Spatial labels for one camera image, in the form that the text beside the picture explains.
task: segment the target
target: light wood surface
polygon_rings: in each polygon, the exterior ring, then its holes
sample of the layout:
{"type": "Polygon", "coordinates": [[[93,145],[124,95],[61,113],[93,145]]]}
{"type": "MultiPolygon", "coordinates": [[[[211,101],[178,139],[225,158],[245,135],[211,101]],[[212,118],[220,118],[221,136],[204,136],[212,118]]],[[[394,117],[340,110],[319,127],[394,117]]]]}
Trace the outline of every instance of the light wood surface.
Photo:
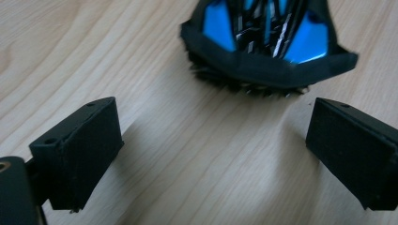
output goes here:
{"type": "Polygon", "coordinates": [[[316,97],[398,128],[398,2],[329,0],[355,70],[300,97],[197,81],[179,25],[197,0],[0,2],[0,157],[115,96],[126,145],[79,214],[50,224],[398,224],[363,210],[305,147],[316,97]]]}

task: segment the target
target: black plastic part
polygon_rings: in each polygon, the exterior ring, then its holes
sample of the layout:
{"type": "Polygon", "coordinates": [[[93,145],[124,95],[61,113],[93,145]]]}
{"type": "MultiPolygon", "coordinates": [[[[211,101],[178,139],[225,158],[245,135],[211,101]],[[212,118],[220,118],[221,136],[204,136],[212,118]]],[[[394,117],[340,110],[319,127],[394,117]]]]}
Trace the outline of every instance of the black plastic part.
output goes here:
{"type": "Polygon", "coordinates": [[[303,64],[261,54],[227,52],[192,28],[189,22],[182,24],[181,36],[189,52],[229,78],[279,89],[318,83],[353,69],[358,61],[356,54],[342,48],[340,53],[303,64]]]}
{"type": "Polygon", "coordinates": [[[307,147],[372,210],[398,205],[398,130],[349,105],[317,98],[307,147]]]}
{"type": "Polygon", "coordinates": [[[53,209],[78,212],[122,146],[115,98],[90,102],[29,145],[31,173],[47,181],[34,190],[46,191],[53,209]]]}
{"type": "Polygon", "coordinates": [[[0,224],[46,224],[34,200],[23,159],[0,158],[0,224]]]}
{"type": "Polygon", "coordinates": [[[49,199],[50,186],[47,177],[38,172],[35,159],[31,158],[25,163],[30,187],[35,197],[36,205],[43,205],[49,199]]]}

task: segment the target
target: wooden table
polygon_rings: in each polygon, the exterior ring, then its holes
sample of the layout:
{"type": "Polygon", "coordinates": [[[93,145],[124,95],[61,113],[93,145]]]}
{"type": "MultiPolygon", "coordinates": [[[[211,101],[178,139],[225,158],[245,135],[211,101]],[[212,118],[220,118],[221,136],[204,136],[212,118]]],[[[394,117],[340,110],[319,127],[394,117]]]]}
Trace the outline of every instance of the wooden table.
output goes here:
{"type": "Polygon", "coordinates": [[[179,36],[197,0],[0,2],[0,157],[115,96],[126,145],[85,209],[50,224],[398,224],[363,210],[305,147],[315,98],[398,128],[398,2],[329,0],[355,70],[300,97],[197,81],[179,36]]]}

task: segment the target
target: blue and black object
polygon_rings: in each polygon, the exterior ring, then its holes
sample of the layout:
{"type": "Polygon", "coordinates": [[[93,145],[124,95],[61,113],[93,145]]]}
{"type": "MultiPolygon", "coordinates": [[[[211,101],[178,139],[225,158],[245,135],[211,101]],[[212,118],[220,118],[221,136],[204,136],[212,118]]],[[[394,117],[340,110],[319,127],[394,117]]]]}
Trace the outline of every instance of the blue and black object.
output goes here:
{"type": "Polygon", "coordinates": [[[355,67],[327,0],[200,0],[181,25],[199,78],[232,90],[301,92],[355,67]]]}

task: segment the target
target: blue panel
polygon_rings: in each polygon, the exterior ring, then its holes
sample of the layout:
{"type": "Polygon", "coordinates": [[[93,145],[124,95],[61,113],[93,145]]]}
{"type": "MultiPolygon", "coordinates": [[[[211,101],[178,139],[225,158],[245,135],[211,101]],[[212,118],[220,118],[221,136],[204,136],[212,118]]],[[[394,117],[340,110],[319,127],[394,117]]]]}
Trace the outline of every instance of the blue panel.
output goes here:
{"type": "Polygon", "coordinates": [[[245,10],[249,10],[252,7],[254,0],[245,0],[245,10]]]}
{"type": "Polygon", "coordinates": [[[288,1],[289,0],[279,0],[279,13],[281,13],[281,15],[284,15],[284,13],[286,13],[286,7],[288,1]]]}
{"type": "Polygon", "coordinates": [[[226,0],[214,1],[205,12],[203,34],[228,52],[237,49],[226,0]]]}
{"type": "Polygon", "coordinates": [[[328,27],[324,23],[312,22],[307,12],[287,50],[284,60],[292,63],[305,63],[328,52],[328,27]]]}

